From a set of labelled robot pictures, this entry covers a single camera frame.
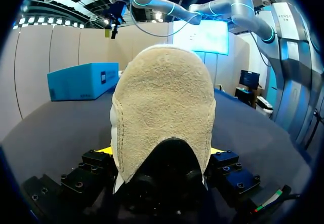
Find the yellow plate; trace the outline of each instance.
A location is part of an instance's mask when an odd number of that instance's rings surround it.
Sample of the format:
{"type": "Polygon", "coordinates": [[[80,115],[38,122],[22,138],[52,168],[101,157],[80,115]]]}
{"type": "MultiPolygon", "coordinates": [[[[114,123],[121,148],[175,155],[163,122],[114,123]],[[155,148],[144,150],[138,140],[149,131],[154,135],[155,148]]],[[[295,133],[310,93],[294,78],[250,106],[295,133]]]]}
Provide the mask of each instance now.
{"type": "MultiPolygon", "coordinates": [[[[112,155],[111,147],[108,147],[108,148],[105,148],[105,149],[102,149],[102,150],[98,150],[96,152],[105,152],[106,154],[112,155]]],[[[216,152],[224,152],[224,151],[221,151],[221,150],[218,150],[218,149],[215,149],[215,148],[211,148],[211,155],[215,154],[216,152]]]]}

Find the white robotic arm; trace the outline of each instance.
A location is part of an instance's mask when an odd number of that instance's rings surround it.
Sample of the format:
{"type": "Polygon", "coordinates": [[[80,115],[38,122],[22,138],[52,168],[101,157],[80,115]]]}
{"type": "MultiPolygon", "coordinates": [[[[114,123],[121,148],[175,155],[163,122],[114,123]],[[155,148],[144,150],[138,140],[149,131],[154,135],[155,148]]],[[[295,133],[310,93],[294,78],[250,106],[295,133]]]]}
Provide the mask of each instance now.
{"type": "Polygon", "coordinates": [[[231,13],[234,24],[254,32],[264,42],[271,43],[275,38],[274,29],[264,20],[256,17],[252,0],[215,0],[202,5],[190,5],[189,11],[168,0],[112,0],[112,2],[126,4],[132,2],[136,8],[161,11],[193,25],[199,25],[202,16],[217,17],[231,13]]]}
{"type": "Polygon", "coordinates": [[[115,2],[132,2],[132,5],[138,9],[153,9],[167,15],[172,15],[178,19],[189,21],[190,24],[199,25],[201,15],[196,12],[187,11],[182,6],[168,0],[112,0],[115,2]]]}

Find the desk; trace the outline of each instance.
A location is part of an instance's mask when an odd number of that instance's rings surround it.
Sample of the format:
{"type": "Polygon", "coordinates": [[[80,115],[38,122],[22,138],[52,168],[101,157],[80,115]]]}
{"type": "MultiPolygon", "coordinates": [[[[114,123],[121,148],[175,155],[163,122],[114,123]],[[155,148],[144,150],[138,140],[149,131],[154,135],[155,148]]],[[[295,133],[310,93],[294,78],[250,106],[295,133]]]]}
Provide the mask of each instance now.
{"type": "Polygon", "coordinates": [[[253,91],[247,91],[240,87],[237,87],[235,90],[235,96],[241,102],[245,103],[246,105],[252,106],[254,100],[254,93],[253,91]]]}
{"type": "MultiPolygon", "coordinates": [[[[106,93],[95,101],[50,101],[19,123],[2,142],[18,183],[44,173],[60,182],[61,174],[76,167],[84,152],[109,147],[111,98],[112,94],[106,93]]],[[[212,147],[237,153],[245,168],[261,175],[262,186],[287,184],[292,193],[301,193],[311,169],[288,133],[222,91],[215,91],[215,100],[212,147]]],[[[212,191],[216,203],[213,217],[218,215],[219,223],[229,223],[235,211],[212,191]]],[[[272,216],[272,223],[293,204],[286,201],[272,216]]]]}

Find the blue cardboard box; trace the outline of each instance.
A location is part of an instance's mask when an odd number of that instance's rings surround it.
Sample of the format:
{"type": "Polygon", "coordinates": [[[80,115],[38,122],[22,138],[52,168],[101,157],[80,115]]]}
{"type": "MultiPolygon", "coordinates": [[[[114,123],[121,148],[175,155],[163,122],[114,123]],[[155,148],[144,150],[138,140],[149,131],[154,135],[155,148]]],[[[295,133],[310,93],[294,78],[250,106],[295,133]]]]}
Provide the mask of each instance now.
{"type": "Polygon", "coordinates": [[[118,82],[118,63],[87,63],[47,74],[52,101],[95,100],[118,82]]]}

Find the monitor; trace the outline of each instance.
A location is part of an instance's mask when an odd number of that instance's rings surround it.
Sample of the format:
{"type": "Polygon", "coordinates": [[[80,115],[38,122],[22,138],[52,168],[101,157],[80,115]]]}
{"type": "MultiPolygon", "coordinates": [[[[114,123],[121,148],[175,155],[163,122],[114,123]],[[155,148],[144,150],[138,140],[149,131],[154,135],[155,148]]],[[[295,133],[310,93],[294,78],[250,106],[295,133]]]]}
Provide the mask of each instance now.
{"type": "Polygon", "coordinates": [[[241,76],[239,78],[239,83],[241,85],[249,87],[249,89],[257,90],[259,85],[259,73],[254,73],[251,71],[241,70],[241,76]]]}
{"type": "MultiPolygon", "coordinates": [[[[178,31],[186,21],[173,22],[173,32],[178,31]]],[[[173,35],[173,44],[196,52],[228,55],[227,22],[202,20],[200,25],[187,24],[173,35]]]]}

